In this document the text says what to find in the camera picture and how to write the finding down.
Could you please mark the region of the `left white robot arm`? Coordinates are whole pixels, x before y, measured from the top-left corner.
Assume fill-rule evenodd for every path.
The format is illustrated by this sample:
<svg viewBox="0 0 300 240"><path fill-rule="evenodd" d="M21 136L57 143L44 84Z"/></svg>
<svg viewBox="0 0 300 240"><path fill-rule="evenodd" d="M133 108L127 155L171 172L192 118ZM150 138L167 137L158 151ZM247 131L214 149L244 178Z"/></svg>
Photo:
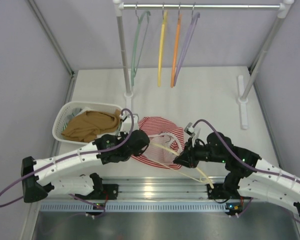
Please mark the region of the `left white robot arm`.
<svg viewBox="0 0 300 240"><path fill-rule="evenodd" d="M109 163L126 162L142 155L150 139L142 130L131 134L105 134L71 152L46 159L29 156L22 160L22 192L25 203L41 201L53 195L75 195L96 200L105 193L102 178L85 173Z"/></svg>

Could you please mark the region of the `cream hanger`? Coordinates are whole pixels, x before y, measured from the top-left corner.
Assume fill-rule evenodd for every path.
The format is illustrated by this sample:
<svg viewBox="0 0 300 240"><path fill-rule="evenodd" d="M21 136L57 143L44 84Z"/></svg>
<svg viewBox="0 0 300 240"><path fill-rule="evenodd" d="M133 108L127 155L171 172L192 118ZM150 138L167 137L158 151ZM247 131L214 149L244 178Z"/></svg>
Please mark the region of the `cream hanger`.
<svg viewBox="0 0 300 240"><path fill-rule="evenodd" d="M164 146L164 145L162 145L162 144L151 142L150 145L151 145L151 146L154 146L154 147L157 147L157 148L160 148L160 149L163 149L163 150L165 150L165 151L167 151L167 152L169 152L169 153L175 155L176 158L175 158L174 160L178 160L178 157L181 156L180 153L178 153L178 152L172 150L171 148L168 148L168 147L166 147L166 146ZM185 174L185 173L183 173L183 172L180 172L180 171L178 171L178 170L176 170L176 169L173 169L173 168L171 168L170 166L168 166L168 165L166 165L166 164L163 164L163 163L160 162L160 161L156 161L156 160L154 160L154 159L151 159L151 161L152 161L152 162L155 162L155 163L157 163L157 164L160 164L160 165L162 165L162 166L164 166L164 167L166 167L166 168L168 168L168 169L170 169L170 170L176 171L177 173L179 173L179 174L181 174L181 175L183 175L183 176L186 176L186 177L188 177L188 178L190 178L190 179L192 179L192 180L195 180L195 181L197 181L197 182L199 182L199 183L202 183L202 184L208 183L208 185L209 185L212 189L215 188L215 186L214 186L212 180L206 175L206 173L203 172L199 167L197 167L197 166L194 167L194 166L191 165L190 163L184 164L183 162L181 162L181 163L177 163L177 164L180 165L180 166L183 166L183 167L187 167L187 168L190 168L190 169L195 169L195 170L197 170L197 171L199 172L199 175L200 175L199 179L196 179L196 178L191 177L191 176L189 176L189 175L187 175L187 174Z"/></svg>

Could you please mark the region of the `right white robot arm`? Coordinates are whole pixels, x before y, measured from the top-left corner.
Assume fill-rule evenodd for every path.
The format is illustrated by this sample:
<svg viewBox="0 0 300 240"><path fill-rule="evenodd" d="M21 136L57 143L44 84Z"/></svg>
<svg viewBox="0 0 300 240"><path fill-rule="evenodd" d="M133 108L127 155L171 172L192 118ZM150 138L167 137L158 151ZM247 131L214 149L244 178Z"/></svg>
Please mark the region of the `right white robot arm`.
<svg viewBox="0 0 300 240"><path fill-rule="evenodd" d="M274 166L257 153L232 144L220 132L189 138L174 163L196 168L200 161L224 164L228 174L222 185L227 198L254 198L285 208L300 217L300 178Z"/></svg>

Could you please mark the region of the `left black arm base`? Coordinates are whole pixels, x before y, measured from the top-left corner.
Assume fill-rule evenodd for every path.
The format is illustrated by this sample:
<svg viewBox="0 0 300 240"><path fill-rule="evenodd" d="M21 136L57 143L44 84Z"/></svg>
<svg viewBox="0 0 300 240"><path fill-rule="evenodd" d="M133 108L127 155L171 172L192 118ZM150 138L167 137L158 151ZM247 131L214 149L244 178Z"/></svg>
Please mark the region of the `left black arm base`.
<svg viewBox="0 0 300 240"><path fill-rule="evenodd" d="M118 184L103 184L102 189L94 190L89 194L90 200L116 200L119 193Z"/></svg>

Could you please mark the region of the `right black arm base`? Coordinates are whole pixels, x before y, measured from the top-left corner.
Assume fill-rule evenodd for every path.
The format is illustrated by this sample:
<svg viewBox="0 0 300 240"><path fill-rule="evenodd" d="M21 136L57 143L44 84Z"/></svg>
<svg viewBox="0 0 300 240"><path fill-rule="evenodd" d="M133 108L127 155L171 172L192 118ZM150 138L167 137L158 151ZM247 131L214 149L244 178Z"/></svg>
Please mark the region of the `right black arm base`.
<svg viewBox="0 0 300 240"><path fill-rule="evenodd" d="M228 200L249 200L250 197L242 197L238 193L226 191L222 183L214 183L214 188L211 188L209 184L206 185L207 195L209 200L214 200L217 203L225 203Z"/></svg>

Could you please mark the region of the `red white striped tank top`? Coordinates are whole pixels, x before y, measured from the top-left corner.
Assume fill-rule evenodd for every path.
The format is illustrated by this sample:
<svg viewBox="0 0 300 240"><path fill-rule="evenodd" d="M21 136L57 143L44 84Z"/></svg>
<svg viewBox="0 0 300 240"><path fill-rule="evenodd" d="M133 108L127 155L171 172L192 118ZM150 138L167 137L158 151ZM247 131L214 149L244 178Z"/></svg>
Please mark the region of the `red white striped tank top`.
<svg viewBox="0 0 300 240"><path fill-rule="evenodd" d="M132 158L151 167L179 170L181 165L173 161L185 147L183 128L160 116L144 117L138 126L149 137L150 145L142 155Z"/></svg>

